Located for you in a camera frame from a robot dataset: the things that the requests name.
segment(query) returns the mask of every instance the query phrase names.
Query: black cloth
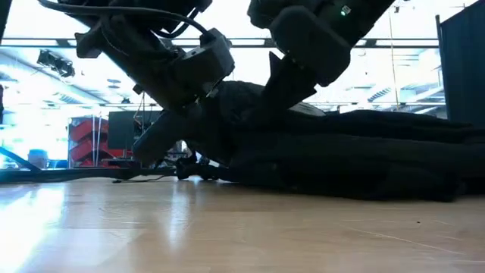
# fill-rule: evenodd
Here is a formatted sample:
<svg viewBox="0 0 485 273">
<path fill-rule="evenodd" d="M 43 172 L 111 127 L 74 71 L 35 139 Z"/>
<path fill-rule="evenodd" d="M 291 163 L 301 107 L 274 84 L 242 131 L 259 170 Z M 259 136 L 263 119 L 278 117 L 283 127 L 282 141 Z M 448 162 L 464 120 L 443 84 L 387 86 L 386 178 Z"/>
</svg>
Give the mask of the black cloth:
<svg viewBox="0 0 485 273">
<path fill-rule="evenodd" d="M 202 118 L 185 119 L 184 139 L 223 167 L 192 166 L 184 175 L 357 199 L 451 201 L 483 188 L 480 128 L 397 112 L 290 110 L 255 127 L 246 117 L 263 88 L 224 82 L 201 106 Z"/>
</svg>

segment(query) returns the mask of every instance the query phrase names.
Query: black curtain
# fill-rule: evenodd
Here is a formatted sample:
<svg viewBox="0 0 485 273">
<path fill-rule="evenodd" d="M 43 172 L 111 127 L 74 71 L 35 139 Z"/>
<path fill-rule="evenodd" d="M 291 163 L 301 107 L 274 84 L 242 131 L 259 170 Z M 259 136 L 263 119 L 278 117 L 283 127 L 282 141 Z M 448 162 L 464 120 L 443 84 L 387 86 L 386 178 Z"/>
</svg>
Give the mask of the black curtain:
<svg viewBox="0 0 485 273">
<path fill-rule="evenodd" d="M 10 5 L 12 0 L 0 1 L 0 43 L 2 42 L 3 32 L 5 31 L 5 25 L 7 24 L 8 12 L 10 11 Z"/>
<path fill-rule="evenodd" d="M 485 0 L 440 25 L 448 118 L 485 127 Z"/>
</svg>

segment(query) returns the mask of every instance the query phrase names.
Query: cable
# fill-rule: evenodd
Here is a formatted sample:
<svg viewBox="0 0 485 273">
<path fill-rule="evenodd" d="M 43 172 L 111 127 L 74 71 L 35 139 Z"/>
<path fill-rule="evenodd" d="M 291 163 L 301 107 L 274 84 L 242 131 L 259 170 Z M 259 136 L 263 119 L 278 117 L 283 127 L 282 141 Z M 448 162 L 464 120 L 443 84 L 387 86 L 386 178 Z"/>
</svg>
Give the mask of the cable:
<svg viewBox="0 0 485 273">
<path fill-rule="evenodd" d="M 189 15 L 189 19 L 192 19 L 192 20 L 195 19 L 198 14 L 199 14 L 199 10 L 195 9 Z M 175 30 L 172 33 L 164 33 L 161 30 L 153 30 L 153 33 L 155 33 L 156 35 L 158 35 L 162 38 L 165 38 L 165 39 L 175 39 L 178 36 L 182 35 L 182 33 L 184 33 L 187 30 L 188 27 L 189 27 L 189 24 L 184 23 L 178 30 Z"/>
<path fill-rule="evenodd" d="M 86 7 L 69 4 L 54 3 L 49 0 L 38 0 L 41 6 L 49 8 L 55 11 L 64 12 L 66 14 L 75 15 L 119 15 L 119 14 L 138 14 L 138 15 L 153 15 L 162 17 L 167 20 L 174 20 L 182 23 L 189 24 L 195 27 L 198 31 L 206 34 L 208 31 L 195 20 L 186 16 L 175 14 L 169 11 L 158 10 L 154 8 L 133 8 L 133 7 Z"/>
<path fill-rule="evenodd" d="M 145 180 L 115 180 L 115 181 L 113 181 L 113 183 L 119 184 L 121 182 L 134 182 L 134 183 L 155 182 L 155 181 L 158 181 L 158 180 L 165 178 L 165 177 L 166 177 L 166 175 L 161 175 L 160 177 L 157 177 L 157 178 L 145 179 Z"/>
</svg>

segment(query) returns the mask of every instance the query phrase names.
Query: hardwood floor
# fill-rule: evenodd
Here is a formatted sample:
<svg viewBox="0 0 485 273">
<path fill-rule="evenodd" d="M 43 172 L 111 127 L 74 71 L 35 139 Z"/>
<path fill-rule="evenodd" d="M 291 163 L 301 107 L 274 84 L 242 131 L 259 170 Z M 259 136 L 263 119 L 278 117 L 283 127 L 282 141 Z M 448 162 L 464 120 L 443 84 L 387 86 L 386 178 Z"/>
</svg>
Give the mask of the hardwood floor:
<svg viewBox="0 0 485 273">
<path fill-rule="evenodd" d="M 485 272 L 485 200 L 360 202 L 197 181 L 0 187 L 0 272 Z"/>
</svg>

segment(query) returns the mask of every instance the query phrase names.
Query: black cable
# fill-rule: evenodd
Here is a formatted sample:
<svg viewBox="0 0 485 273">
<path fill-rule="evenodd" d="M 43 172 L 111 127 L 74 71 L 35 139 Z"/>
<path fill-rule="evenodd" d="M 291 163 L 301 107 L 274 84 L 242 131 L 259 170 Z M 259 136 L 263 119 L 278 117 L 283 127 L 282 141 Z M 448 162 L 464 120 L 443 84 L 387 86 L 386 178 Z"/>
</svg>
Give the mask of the black cable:
<svg viewBox="0 0 485 273">
<path fill-rule="evenodd" d="M 145 180 L 115 180 L 115 181 L 113 181 L 113 183 L 119 184 L 121 182 L 133 182 L 133 183 L 155 182 L 155 181 L 158 181 L 158 180 L 165 178 L 165 177 L 166 177 L 166 175 L 161 175 L 160 177 L 157 177 L 157 178 L 145 179 Z"/>
<path fill-rule="evenodd" d="M 189 15 L 189 19 L 195 19 L 198 14 L 199 11 L 195 9 L 194 12 Z M 182 33 L 184 33 L 189 26 L 190 25 L 188 23 L 184 23 L 178 30 L 175 30 L 172 33 L 164 33 L 161 30 L 153 30 L 153 33 L 165 39 L 175 39 L 182 35 Z"/>
<path fill-rule="evenodd" d="M 174 20 L 182 23 L 189 24 L 195 27 L 198 31 L 206 34 L 208 31 L 195 20 L 186 16 L 175 14 L 169 11 L 158 10 L 154 8 L 133 8 L 133 7 L 86 7 L 69 4 L 54 3 L 49 0 L 38 0 L 39 3 L 45 7 L 55 11 L 64 12 L 66 14 L 75 15 L 119 15 L 119 14 L 138 14 L 138 15 L 154 15 L 162 17 L 167 20 Z"/>
</svg>

